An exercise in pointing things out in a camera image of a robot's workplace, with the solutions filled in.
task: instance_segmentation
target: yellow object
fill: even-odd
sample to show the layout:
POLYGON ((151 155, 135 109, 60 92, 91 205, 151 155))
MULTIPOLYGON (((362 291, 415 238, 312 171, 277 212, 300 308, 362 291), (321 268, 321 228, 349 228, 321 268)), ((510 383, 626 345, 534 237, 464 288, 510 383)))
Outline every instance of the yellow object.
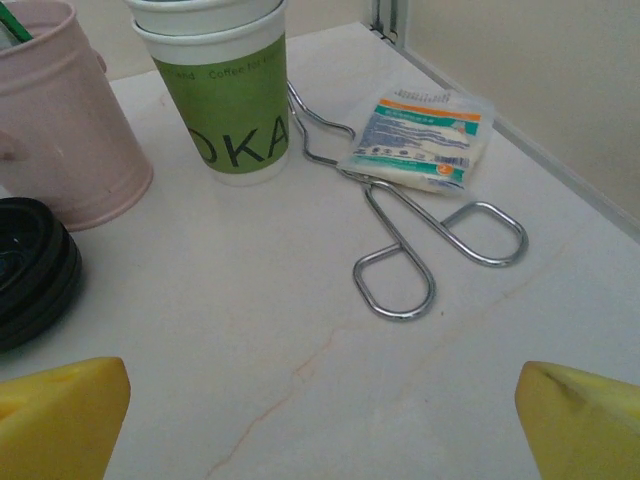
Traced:
POLYGON ((119 358, 0 383, 0 479, 102 479, 128 406, 119 358))
POLYGON ((640 479, 640 387, 528 362, 516 408, 543 480, 640 479))

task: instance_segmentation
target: pink plastic cup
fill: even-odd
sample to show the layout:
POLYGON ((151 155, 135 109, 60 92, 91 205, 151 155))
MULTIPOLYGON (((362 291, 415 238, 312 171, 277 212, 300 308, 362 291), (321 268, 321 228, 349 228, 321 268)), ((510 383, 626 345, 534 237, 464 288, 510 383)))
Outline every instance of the pink plastic cup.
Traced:
POLYGON ((7 6, 35 38, 0 51, 0 184, 44 202, 69 230, 103 224, 144 195, 151 164, 75 8, 7 6))

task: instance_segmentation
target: marble table surface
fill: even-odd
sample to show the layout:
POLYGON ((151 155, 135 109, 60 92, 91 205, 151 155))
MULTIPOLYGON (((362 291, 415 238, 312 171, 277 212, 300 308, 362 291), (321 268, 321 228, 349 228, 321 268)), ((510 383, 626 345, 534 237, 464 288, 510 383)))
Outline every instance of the marble table surface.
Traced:
MULTIPOLYGON (((361 25, 288 48, 308 104, 357 128, 391 86, 438 88, 361 25)), ((157 73, 113 88, 154 183, 123 216, 74 235, 80 297, 46 334, 0 356, 0 381, 124 359, 132 399, 107 480, 534 480, 513 400, 525 361, 640 384, 640 246, 499 134, 471 191, 525 225, 526 258, 472 264, 381 196, 438 281, 431 313, 398 325, 374 316, 351 278, 388 234, 357 184, 304 160, 297 132, 278 177, 226 187, 157 73)), ((349 150, 312 135, 328 155, 349 150)), ((441 218, 463 203, 412 195, 441 218)), ((512 246, 482 216, 457 232, 486 253, 512 246)), ((423 294, 401 257, 368 280, 390 306, 423 294)))

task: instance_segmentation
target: green straw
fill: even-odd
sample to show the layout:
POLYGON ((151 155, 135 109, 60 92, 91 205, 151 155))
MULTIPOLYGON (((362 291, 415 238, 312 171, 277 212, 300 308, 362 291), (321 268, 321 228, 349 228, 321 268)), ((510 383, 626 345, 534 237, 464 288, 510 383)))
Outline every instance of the green straw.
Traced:
POLYGON ((27 29, 22 26, 2 2, 0 2, 0 22, 18 42, 25 43, 33 40, 33 37, 27 32, 27 29))

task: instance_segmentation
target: sterile gauze package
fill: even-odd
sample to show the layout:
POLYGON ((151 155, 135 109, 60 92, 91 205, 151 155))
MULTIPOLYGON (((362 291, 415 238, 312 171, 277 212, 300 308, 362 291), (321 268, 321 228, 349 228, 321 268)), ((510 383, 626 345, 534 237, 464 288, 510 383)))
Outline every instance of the sterile gauze package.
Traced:
POLYGON ((453 90, 396 88, 380 99, 339 167, 428 192, 455 194, 482 158, 495 110, 453 90))

